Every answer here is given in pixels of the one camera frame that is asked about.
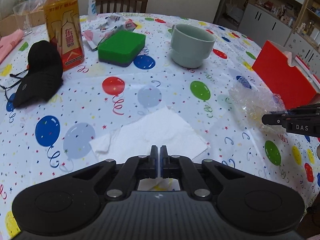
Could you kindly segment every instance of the pink cloth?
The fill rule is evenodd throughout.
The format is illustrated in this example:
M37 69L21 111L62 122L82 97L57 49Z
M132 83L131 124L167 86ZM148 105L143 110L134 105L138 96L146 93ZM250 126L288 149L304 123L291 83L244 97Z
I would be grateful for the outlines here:
M14 33L2 37L0 40L0 63L13 50L23 38L23 31L16 30Z

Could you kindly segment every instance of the table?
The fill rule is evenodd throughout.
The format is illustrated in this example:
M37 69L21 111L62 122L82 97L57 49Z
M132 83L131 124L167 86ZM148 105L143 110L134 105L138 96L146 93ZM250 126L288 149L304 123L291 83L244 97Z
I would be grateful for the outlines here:
M90 140L165 105L172 106L207 140L210 148L195 162L212 158L287 185L300 193L306 207L310 206L320 185L320 160L315 155L318 139L263 134L250 127L241 130L232 115L236 106L228 90L236 84L237 76L246 78L254 89L266 88L251 68L261 48L246 36L214 24L155 14L123 15L138 25L135 32L147 36L146 46L129 67L100 63L97 52L85 45L84 64L63 73L64 84L48 103L12 109L1 96L0 240L13 237L19 230L11 205L21 190L106 159L106 155L92 152ZM97 21L103 23L106 16L98 15ZM170 58L171 28L178 23L192 24L217 36L214 50L198 69L184 69ZM81 17L82 30L91 25ZM42 39L48 39L44 25L34 28L11 52L0 65L2 85L15 82L9 73L25 69L31 44ZM24 42L28 47L19 51ZM123 91L110 91L110 82L123 84ZM192 88L193 82L208 88L209 99ZM41 136L37 124L54 135L46 145L36 140ZM268 159L264 147L275 153L278 149L279 154ZM169 180L153 187L161 189L177 189L177 185Z

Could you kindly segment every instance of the tube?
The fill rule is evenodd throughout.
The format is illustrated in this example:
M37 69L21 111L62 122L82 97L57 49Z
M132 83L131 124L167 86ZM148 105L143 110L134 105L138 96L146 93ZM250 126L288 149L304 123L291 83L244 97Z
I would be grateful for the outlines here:
M93 21L97 19L96 0L89 0L88 4L88 20Z

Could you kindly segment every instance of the ceramic cup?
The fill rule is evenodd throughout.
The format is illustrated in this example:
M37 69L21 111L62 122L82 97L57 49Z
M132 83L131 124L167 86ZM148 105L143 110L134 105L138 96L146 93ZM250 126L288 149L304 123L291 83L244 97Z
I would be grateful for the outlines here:
M186 68L197 68L209 57L216 38L209 32L188 24L174 25L171 58Z

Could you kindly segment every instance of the sponge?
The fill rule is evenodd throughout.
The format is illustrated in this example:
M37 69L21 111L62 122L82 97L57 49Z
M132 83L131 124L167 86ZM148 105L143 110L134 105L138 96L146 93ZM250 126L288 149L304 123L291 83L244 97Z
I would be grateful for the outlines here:
M98 46L99 61L127 67L143 49L146 36L119 31Z

